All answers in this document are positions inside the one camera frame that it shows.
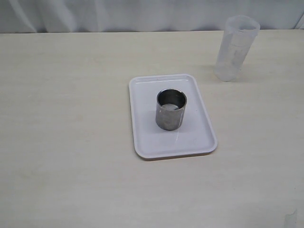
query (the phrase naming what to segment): light wooden table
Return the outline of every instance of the light wooden table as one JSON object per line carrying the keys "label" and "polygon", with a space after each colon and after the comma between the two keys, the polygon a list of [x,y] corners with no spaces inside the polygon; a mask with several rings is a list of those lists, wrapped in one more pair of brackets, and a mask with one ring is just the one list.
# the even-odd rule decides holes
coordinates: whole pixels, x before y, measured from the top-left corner
{"label": "light wooden table", "polygon": [[[221,31],[0,35],[1,228],[304,227],[304,31],[260,31],[233,83]],[[127,84],[189,73],[210,155],[136,156]]]}

